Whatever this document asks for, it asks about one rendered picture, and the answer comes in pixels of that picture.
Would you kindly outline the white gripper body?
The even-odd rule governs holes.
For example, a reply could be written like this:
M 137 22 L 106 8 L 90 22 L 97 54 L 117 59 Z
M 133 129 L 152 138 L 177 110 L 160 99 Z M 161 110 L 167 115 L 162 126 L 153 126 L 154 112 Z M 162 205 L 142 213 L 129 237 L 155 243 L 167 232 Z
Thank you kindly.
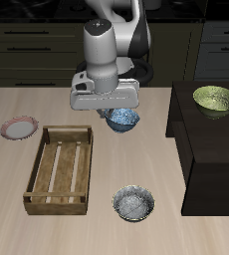
M 71 91 L 71 108 L 82 110 L 135 109 L 138 106 L 139 82 L 120 79 L 113 92 L 96 94 L 94 91 Z

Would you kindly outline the blue bowl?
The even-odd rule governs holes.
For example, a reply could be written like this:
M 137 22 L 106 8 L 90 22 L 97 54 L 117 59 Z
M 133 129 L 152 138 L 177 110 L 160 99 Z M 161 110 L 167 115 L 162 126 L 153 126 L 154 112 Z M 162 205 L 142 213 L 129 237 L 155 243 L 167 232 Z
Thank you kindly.
M 108 126 L 115 132 L 124 133 L 135 127 L 140 117 L 131 109 L 105 110 Z

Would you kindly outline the green bowl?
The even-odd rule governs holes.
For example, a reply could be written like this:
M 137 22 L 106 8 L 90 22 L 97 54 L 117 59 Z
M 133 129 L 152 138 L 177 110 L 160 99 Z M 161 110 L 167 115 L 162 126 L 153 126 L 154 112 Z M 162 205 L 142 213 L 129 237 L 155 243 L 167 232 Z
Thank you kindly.
M 193 92 L 198 110 L 207 118 L 218 120 L 229 115 L 229 90 L 219 86 L 204 86 Z

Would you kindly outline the dark kitchen cupboards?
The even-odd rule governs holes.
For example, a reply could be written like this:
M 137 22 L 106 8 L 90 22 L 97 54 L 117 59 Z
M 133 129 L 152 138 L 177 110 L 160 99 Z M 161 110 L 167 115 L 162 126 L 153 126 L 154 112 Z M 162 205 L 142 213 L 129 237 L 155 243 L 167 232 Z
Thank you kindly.
M 221 22 L 229 37 L 229 9 L 222 0 L 163 0 L 147 8 L 150 46 L 138 46 L 132 66 L 121 71 L 150 87 L 170 87 L 194 78 L 202 30 Z M 137 23 L 132 0 L 0 0 L 0 87 L 69 87 L 86 68 L 84 26 L 104 18 L 128 35 Z

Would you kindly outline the wooden slat tray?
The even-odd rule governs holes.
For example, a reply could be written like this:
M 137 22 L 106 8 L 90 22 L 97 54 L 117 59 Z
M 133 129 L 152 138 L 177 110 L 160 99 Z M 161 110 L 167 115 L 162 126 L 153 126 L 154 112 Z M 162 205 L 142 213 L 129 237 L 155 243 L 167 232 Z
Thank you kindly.
M 91 126 L 43 126 L 28 186 L 29 215 L 86 215 L 91 176 Z

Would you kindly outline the small pink fluted dish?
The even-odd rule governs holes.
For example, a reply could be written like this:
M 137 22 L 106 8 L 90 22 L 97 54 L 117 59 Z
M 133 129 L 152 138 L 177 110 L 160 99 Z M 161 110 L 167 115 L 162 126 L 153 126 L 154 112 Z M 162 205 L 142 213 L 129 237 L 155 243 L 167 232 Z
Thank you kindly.
M 22 140 L 32 136 L 39 127 L 39 122 L 27 116 L 21 116 L 5 122 L 0 127 L 2 137 L 9 140 Z

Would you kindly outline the grey bowl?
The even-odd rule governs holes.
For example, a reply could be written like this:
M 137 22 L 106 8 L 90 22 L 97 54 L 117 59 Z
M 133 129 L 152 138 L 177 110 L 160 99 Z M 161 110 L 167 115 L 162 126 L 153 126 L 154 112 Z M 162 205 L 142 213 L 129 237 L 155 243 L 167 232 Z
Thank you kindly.
M 139 185 L 128 185 L 113 196 L 113 208 L 120 218 L 128 222 L 139 222 L 154 210 L 155 200 L 151 192 Z

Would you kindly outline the dark wooden cabinet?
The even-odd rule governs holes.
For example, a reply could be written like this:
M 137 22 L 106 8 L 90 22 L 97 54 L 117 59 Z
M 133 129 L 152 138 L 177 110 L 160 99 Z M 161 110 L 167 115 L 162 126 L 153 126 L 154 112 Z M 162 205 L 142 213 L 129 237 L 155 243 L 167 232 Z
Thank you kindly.
M 166 136 L 176 142 L 185 182 L 183 216 L 229 216 L 229 115 L 205 117 L 193 92 L 203 82 L 172 85 Z M 229 82 L 220 82 L 229 90 Z

